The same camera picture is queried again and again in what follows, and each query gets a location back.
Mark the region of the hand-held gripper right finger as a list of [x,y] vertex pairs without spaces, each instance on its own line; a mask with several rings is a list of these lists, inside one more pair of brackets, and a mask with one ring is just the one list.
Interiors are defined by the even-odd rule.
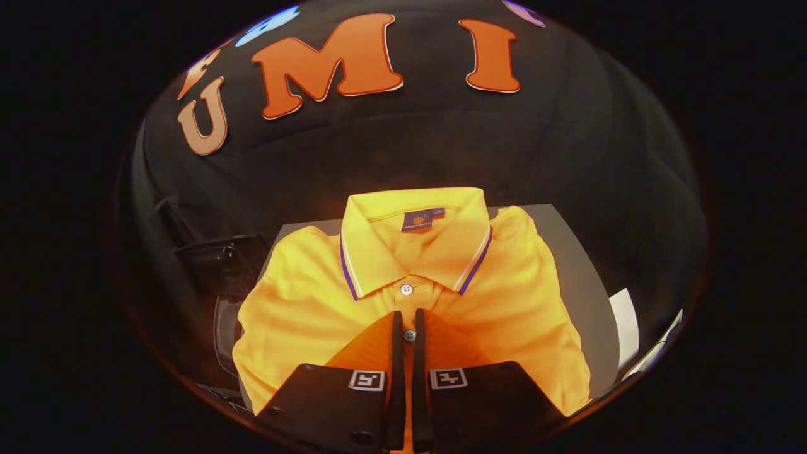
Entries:
[[416,453],[513,453],[567,417],[514,360],[487,359],[423,308],[415,314],[412,447]]

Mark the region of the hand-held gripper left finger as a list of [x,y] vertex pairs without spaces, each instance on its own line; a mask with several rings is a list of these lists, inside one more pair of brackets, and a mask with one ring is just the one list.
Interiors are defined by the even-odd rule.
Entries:
[[402,314],[366,328],[330,364],[300,364],[257,414],[303,452],[389,452],[405,445]]

